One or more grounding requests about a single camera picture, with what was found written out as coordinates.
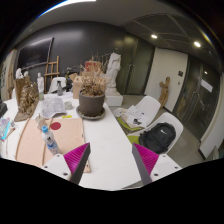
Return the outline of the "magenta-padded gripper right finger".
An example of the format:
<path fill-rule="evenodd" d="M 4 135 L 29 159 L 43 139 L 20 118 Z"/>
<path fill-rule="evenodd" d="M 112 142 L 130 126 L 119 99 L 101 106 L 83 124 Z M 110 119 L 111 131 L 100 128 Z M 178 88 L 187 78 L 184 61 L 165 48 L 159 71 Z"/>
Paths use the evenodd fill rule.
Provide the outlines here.
<path fill-rule="evenodd" d="M 181 167 L 167 154 L 158 155 L 136 143 L 132 145 L 132 154 L 143 185 L 150 184 L 181 170 Z"/>

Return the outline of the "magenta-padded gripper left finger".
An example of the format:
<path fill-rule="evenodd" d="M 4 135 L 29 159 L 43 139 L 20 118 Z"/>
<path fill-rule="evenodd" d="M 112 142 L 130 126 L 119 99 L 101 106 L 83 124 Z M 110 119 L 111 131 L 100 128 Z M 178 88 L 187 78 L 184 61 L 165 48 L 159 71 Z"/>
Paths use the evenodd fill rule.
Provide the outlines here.
<path fill-rule="evenodd" d="M 65 155 L 56 154 L 42 166 L 42 169 L 74 184 L 79 184 L 89 155 L 90 144 L 85 143 Z"/>

